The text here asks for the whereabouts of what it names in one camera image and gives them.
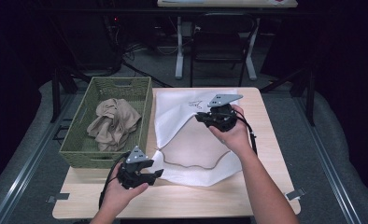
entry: table leg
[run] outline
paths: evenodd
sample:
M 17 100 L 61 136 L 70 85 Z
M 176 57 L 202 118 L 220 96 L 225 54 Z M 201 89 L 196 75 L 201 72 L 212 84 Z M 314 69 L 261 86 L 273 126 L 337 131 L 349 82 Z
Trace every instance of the table leg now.
M 252 81 L 257 80 L 257 74 L 254 69 L 253 61 L 251 61 L 251 52 L 253 51 L 253 48 L 254 48 L 254 42 L 256 41 L 257 32 L 258 32 L 258 26 L 254 32 L 254 35 L 250 39 L 250 46 L 248 47 L 248 56 L 246 58 L 246 67 L 248 69 L 248 77 Z
M 176 79 L 183 78 L 183 36 L 181 29 L 181 17 L 177 17 L 177 62 L 176 62 Z

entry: hand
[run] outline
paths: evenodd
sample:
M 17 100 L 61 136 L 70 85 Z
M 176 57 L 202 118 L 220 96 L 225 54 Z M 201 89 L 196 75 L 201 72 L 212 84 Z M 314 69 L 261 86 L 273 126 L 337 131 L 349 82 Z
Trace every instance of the hand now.
M 109 179 L 105 198 L 102 206 L 91 223 L 111 223 L 114 218 L 129 204 L 134 197 L 144 192 L 148 183 L 144 183 L 134 189 L 124 188 L 116 178 L 121 162 L 118 163 Z
M 232 108 L 238 111 L 240 114 L 244 114 L 244 111 L 240 106 L 232 105 Z M 250 142 L 248 141 L 248 127 L 241 120 L 238 120 L 236 125 L 230 131 L 225 133 L 220 132 L 219 129 L 214 126 L 210 126 L 209 130 L 239 158 L 243 153 L 253 151 Z

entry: wicker basket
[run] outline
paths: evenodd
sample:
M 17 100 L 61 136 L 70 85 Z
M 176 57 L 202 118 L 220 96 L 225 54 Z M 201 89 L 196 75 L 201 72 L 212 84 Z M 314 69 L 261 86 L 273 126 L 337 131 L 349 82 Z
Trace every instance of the wicker basket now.
M 102 152 L 88 126 L 97 118 L 96 107 L 110 98 L 125 99 L 140 115 L 136 131 L 129 134 L 126 145 L 117 152 Z M 64 139 L 60 154 L 74 168 L 110 168 L 122 154 L 135 146 L 146 149 L 152 85 L 149 77 L 94 77 Z

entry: beige cloth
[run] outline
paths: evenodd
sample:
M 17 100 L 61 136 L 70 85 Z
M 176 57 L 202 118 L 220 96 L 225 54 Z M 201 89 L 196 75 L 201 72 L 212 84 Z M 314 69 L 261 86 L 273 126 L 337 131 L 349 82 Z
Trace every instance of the beige cloth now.
M 88 126 L 89 136 L 101 151 L 118 151 L 125 146 L 129 133 L 136 130 L 140 114 L 124 99 L 108 99 L 96 108 L 98 116 Z
M 199 166 L 204 169 L 215 168 L 221 158 L 230 151 L 195 117 L 161 149 L 166 163 L 184 167 Z

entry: white towel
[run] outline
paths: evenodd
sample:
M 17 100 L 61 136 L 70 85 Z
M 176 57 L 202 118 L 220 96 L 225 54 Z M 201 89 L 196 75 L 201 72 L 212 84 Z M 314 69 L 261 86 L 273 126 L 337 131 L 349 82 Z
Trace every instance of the white towel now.
M 207 105 L 216 94 L 237 94 L 237 90 L 157 92 L 158 150 L 150 172 L 164 169 L 162 179 L 207 187 L 242 170 L 237 156 L 194 117 L 197 112 L 210 111 Z

